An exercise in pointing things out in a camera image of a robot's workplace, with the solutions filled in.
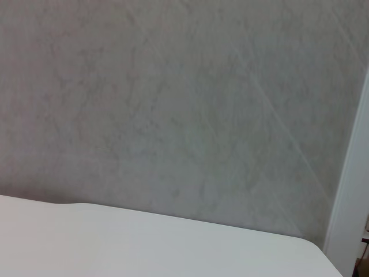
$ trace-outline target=white table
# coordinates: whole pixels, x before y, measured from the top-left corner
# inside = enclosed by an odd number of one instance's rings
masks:
[[[0,276],[341,276],[303,239],[0,196]]]

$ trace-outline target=gray wall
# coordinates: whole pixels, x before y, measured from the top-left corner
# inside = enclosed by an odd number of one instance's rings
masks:
[[[364,0],[0,1],[0,193],[321,246],[368,14]]]

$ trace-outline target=door frame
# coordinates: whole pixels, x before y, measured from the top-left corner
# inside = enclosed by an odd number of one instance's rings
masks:
[[[341,172],[323,252],[351,277],[369,212],[369,72]]]

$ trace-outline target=wall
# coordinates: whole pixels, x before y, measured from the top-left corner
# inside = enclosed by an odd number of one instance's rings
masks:
[[[359,0],[1,1],[0,193],[321,246],[368,12]]]

